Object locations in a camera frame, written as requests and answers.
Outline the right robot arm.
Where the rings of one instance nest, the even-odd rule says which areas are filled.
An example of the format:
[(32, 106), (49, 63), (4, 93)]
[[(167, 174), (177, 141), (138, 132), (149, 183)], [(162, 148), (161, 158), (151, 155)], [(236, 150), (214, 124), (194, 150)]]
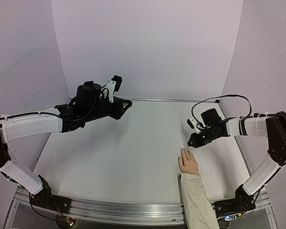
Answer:
[(224, 137), (249, 138), (255, 145), (259, 140), (263, 142), (265, 159), (241, 185), (241, 190), (248, 196), (262, 189), (286, 165), (286, 112), (222, 119), (217, 110), (209, 109), (202, 114), (202, 118), (201, 123), (194, 117), (187, 119), (193, 130), (188, 140), (189, 147), (200, 148)]

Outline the beige sleeved forearm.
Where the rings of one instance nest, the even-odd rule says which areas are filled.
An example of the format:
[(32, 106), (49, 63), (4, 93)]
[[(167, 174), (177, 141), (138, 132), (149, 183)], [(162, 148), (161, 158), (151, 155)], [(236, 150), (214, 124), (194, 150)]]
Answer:
[(218, 229), (219, 224), (200, 175), (180, 174), (186, 225), (189, 229)]

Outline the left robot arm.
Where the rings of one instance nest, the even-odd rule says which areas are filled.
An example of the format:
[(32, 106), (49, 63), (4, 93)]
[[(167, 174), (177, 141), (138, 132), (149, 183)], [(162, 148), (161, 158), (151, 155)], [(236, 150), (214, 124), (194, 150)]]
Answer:
[(122, 77), (115, 75), (104, 86), (86, 81), (68, 103), (53, 108), (20, 114), (0, 114), (0, 173), (36, 196), (44, 208), (51, 208), (55, 198), (47, 181), (32, 171), (32, 166), (18, 159), (16, 144), (40, 140), (52, 133), (67, 133), (84, 128), (87, 122), (110, 117), (121, 119), (132, 106), (130, 99), (116, 97)]

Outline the mannequin hand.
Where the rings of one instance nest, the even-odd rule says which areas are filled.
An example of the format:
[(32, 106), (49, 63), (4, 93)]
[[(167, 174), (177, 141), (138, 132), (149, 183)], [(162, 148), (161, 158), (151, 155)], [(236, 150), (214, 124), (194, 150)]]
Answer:
[(181, 156), (178, 157), (180, 171), (185, 174), (199, 175), (199, 165), (194, 155), (187, 149), (181, 149)]

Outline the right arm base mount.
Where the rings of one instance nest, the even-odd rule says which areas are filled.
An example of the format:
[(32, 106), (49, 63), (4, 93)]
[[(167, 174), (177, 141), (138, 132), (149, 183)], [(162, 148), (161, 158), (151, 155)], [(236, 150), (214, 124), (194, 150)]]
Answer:
[(255, 209), (255, 202), (261, 189), (256, 191), (254, 194), (249, 195), (245, 192), (243, 186), (244, 185), (241, 185), (236, 189), (234, 198), (216, 201), (212, 204), (217, 218), (245, 213)]

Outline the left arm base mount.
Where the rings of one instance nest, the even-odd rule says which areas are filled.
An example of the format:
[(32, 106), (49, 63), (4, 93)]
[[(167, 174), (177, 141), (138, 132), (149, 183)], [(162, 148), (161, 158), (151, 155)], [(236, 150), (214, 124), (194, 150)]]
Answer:
[(63, 214), (69, 213), (72, 200), (67, 197), (52, 194), (48, 182), (41, 175), (38, 175), (38, 177), (42, 182), (42, 190), (36, 195), (30, 196), (30, 203), (34, 206), (58, 211)]

